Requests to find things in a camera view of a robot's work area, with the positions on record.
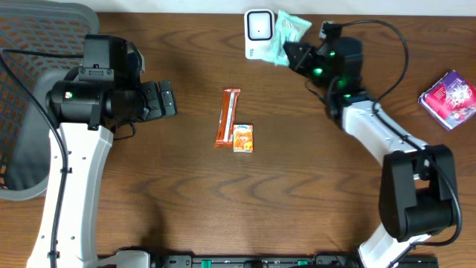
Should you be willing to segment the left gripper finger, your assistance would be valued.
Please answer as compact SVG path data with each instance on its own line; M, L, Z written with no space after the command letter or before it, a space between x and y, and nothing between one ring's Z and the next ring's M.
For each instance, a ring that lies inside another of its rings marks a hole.
M158 82L158 102L161 109L161 117L163 118L166 115L166 109L164 105L163 89L164 89L164 80Z
M167 117L177 113L176 99L172 90L172 83L169 80L163 81L163 101L164 111Z

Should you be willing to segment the teal snack packet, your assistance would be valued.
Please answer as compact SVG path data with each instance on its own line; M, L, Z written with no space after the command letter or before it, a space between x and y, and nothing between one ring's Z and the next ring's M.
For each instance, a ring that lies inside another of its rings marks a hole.
M289 59L284 51L284 44L286 42L300 42L311 26L311 22L279 10L274 26L274 36L271 38L269 46L262 53L261 60L274 63L276 66L288 66Z

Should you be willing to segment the orange red snack bar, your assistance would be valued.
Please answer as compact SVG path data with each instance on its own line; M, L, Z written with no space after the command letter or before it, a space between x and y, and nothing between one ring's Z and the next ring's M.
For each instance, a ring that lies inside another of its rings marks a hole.
M223 89L219 128L217 130L214 147L233 146L233 126L240 92L240 88Z

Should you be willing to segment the orange snack packet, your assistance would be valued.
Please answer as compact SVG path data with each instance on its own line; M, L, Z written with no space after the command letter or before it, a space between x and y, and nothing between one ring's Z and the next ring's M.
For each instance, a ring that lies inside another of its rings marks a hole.
M233 151L252 153L254 151L254 127L252 124L235 124L233 128Z

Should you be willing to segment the red purple snack bag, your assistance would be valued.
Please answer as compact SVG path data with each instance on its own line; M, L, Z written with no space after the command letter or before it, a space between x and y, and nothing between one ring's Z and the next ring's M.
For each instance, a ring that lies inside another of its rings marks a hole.
M451 70L423 92L418 103L446 130L453 130L475 115L475 87Z

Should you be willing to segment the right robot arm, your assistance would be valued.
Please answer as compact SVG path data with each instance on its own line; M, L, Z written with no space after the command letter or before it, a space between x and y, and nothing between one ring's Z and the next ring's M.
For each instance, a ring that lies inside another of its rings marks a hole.
M326 111L345 133L356 138L382 167L379 193L381 223L358 248L363 267L396 267L417 246L432 246L430 237L453 226L453 243L462 213L452 152L413 137L382 111L361 85L362 45L336 37L317 48L285 42L291 70L325 89Z

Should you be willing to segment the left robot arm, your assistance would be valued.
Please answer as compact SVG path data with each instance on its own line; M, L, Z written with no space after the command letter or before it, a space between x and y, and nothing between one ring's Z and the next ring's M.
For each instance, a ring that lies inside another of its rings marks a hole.
M142 71L132 42L89 34L77 72L48 91L51 161L29 267L155 266L152 253L138 247L101 258L95 242L101 179L115 131L177 113L171 82L142 82Z

